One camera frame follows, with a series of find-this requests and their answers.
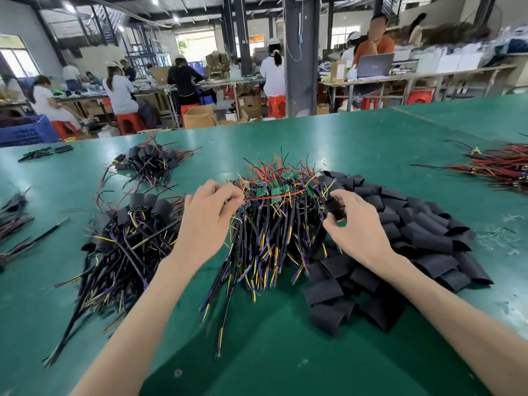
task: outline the black shirt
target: black shirt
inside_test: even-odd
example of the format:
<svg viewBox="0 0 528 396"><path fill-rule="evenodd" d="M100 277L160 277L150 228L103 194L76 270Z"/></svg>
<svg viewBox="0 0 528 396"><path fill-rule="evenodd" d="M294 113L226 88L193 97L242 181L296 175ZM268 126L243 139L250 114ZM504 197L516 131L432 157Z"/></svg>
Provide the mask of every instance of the black shirt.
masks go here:
<svg viewBox="0 0 528 396"><path fill-rule="evenodd" d="M188 65L173 66L168 70L167 83L175 84L178 88L178 94L186 96L196 93L193 78L198 82L204 79L202 75Z"/></svg>
<svg viewBox="0 0 528 396"><path fill-rule="evenodd" d="M136 80L136 71L134 71L134 68L132 68L131 66L125 68L123 72L125 73L125 76L128 78L129 81L133 82Z"/></svg>

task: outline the steel column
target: steel column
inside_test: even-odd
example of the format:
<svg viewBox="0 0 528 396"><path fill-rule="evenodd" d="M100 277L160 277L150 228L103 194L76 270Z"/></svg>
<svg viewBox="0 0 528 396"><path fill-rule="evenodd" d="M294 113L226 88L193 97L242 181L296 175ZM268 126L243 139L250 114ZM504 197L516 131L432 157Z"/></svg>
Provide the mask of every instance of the steel column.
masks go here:
<svg viewBox="0 0 528 396"><path fill-rule="evenodd" d="M334 1L330 0L328 2L328 12L326 14L328 17L328 29L326 32L326 48L332 48L332 26L334 25Z"/></svg>
<svg viewBox="0 0 528 396"><path fill-rule="evenodd" d="M245 0L234 0L236 32L240 47L240 65L242 76L251 75L251 54L249 52L248 20L246 16Z"/></svg>
<svg viewBox="0 0 528 396"><path fill-rule="evenodd" d="M315 115L320 1L282 0L282 5L286 28L286 114L289 118Z"/></svg>

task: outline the cardboard box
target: cardboard box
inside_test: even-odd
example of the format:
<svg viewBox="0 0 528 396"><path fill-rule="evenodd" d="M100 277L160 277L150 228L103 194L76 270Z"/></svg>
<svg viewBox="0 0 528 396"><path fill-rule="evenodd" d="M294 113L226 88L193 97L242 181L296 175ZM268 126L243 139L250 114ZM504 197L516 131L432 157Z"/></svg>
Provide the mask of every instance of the cardboard box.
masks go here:
<svg viewBox="0 0 528 396"><path fill-rule="evenodd" d="M345 68L347 67L346 61L334 61L330 70L330 81L332 83L344 83L345 82Z"/></svg>
<svg viewBox="0 0 528 396"><path fill-rule="evenodd" d="M190 107L184 115L184 121L186 129L208 128L218 124L212 104Z"/></svg>
<svg viewBox="0 0 528 396"><path fill-rule="evenodd" d="M150 68L150 72L152 72L152 76L156 80L158 86L167 85L168 70L170 68L170 66L153 66Z"/></svg>
<svg viewBox="0 0 528 396"><path fill-rule="evenodd" d="M330 114L330 106L328 104L319 104L317 106L317 115Z"/></svg>
<svg viewBox="0 0 528 396"><path fill-rule="evenodd" d="M244 111L249 118L259 118L262 116L262 99L260 95L245 95L239 97L240 110Z"/></svg>

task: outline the woman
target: woman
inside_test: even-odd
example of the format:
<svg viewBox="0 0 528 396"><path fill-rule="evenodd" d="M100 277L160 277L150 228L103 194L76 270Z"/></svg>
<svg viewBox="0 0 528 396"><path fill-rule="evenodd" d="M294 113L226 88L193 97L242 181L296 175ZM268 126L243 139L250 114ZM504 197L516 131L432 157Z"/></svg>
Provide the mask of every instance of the woman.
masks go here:
<svg viewBox="0 0 528 396"><path fill-rule="evenodd" d="M281 57L281 43L274 37L269 40L269 57L262 61L260 74L266 79L264 93L267 97L286 94L286 79L284 76L284 64Z"/></svg>
<svg viewBox="0 0 528 396"><path fill-rule="evenodd" d="M191 106L200 104L200 95L194 87L193 78L199 82L204 77L187 65L187 60L183 55L178 54L174 62L176 66L168 70L167 83L176 85L178 96L180 97L180 105Z"/></svg>
<svg viewBox="0 0 528 396"><path fill-rule="evenodd" d="M420 47L422 45L422 31L421 26L422 21L427 17L425 12L419 14L416 19L412 21L411 27L409 29L409 44L413 46Z"/></svg>
<svg viewBox="0 0 528 396"><path fill-rule="evenodd" d="M154 129L159 120L155 106L145 100L136 101L131 93L135 91L134 85L123 75L122 69L115 61L106 63L108 77L103 82L103 87L110 98L115 115L138 113L147 129Z"/></svg>
<svg viewBox="0 0 528 396"><path fill-rule="evenodd" d="M46 115L50 121L69 122L76 129L81 129L81 123L79 121L83 117L58 102L53 97L50 88L51 82L47 76L39 75L35 77L33 87L27 97L33 110L37 114Z"/></svg>

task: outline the ceiling light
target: ceiling light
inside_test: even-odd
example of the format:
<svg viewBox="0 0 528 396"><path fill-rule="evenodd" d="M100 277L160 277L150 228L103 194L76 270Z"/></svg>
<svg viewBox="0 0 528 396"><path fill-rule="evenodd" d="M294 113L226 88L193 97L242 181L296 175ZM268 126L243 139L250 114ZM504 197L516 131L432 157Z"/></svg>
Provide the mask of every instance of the ceiling light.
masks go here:
<svg viewBox="0 0 528 396"><path fill-rule="evenodd" d="M64 7L67 11L75 13L75 7L71 5L69 2L64 3Z"/></svg>

